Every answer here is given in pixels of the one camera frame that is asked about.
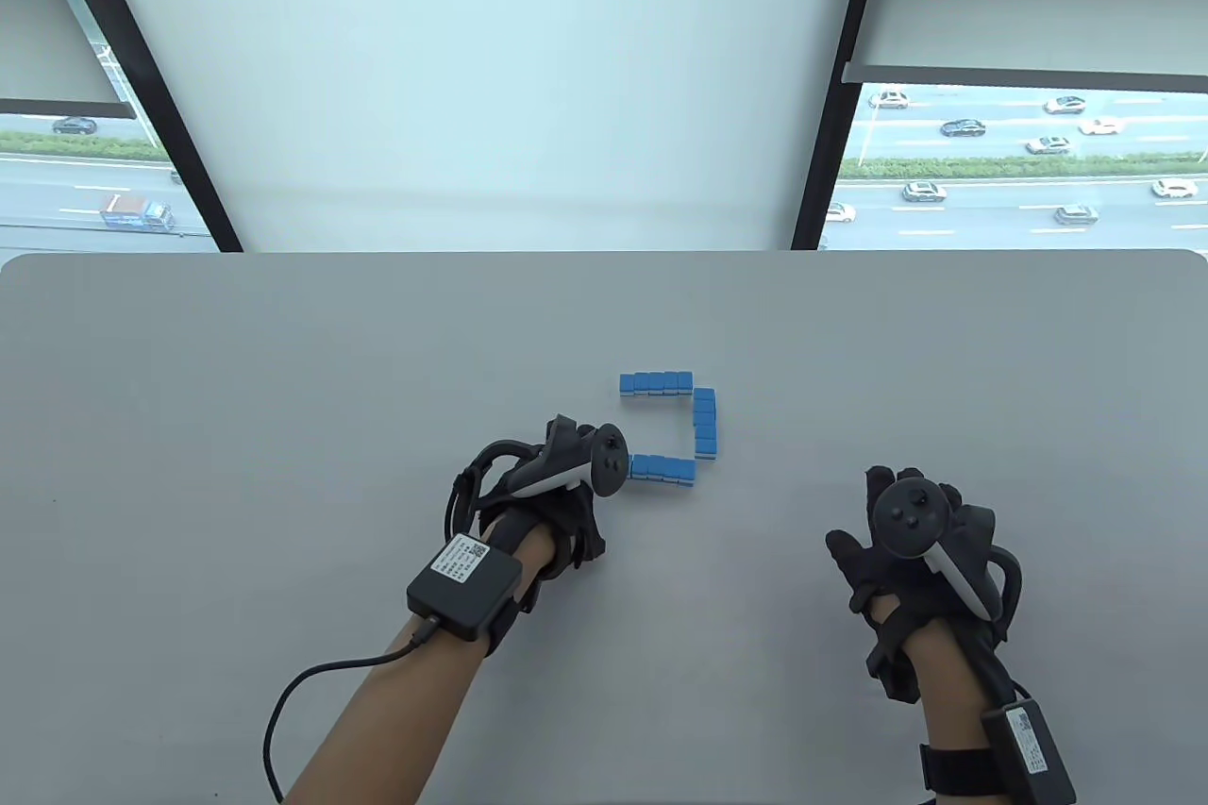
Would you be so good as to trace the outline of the person's left hand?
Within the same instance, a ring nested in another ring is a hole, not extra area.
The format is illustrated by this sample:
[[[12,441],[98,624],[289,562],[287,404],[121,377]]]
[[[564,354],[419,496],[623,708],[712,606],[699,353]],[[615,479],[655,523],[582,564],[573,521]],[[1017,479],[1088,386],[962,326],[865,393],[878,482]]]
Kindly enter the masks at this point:
[[[545,448],[513,459],[490,490],[475,486],[453,525],[470,528],[476,522],[482,542],[518,560],[522,578],[512,607],[532,612],[545,581],[600,558],[606,542],[596,521],[596,485],[587,461],[551,465]]]

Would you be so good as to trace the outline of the person's right hand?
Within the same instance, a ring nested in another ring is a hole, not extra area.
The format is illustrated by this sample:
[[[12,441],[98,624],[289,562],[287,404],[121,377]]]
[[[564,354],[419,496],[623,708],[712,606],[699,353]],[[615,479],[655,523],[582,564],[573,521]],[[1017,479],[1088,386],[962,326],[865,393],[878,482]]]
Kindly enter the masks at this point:
[[[866,667],[892,700],[916,703],[919,685],[907,639],[933,620],[948,624],[993,707],[1020,687],[998,658],[1022,593],[1015,555],[994,543],[997,516],[966,506],[962,492],[917,468],[876,465],[864,474],[870,543],[830,529],[827,551],[877,641]]]

